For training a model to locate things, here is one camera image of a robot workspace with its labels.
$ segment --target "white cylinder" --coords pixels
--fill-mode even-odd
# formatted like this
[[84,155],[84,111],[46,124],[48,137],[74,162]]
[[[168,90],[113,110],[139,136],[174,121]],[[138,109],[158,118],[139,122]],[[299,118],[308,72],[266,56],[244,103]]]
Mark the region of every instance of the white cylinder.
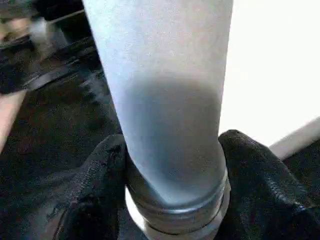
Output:
[[[141,214],[157,228],[163,219],[154,221],[154,211],[212,201],[212,218],[227,179],[218,128],[233,1],[83,2],[134,163],[129,188]],[[167,232],[188,231],[174,228]]]

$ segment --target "black cloth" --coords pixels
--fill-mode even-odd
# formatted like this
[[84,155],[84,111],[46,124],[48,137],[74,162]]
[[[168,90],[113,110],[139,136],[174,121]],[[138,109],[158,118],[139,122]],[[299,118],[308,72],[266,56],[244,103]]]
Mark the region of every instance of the black cloth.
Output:
[[319,239],[320,208],[266,146],[230,130],[219,137],[232,208],[248,239]]

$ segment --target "black fabric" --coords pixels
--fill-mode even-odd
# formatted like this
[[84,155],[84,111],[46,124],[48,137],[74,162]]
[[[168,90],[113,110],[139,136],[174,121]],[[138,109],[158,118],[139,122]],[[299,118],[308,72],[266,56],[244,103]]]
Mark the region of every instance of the black fabric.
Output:
[[116,240],[124,201],[126,145],[122,135],[101,142],[61,194],[50,219],[66,209],[55,240]]
[[248,239],[318,239],[319,207],[265,146],[230,130],[219,137],[235,204]]
[[306,186],[312,199],[320,204],[320,140],[296,152],[283,163]]

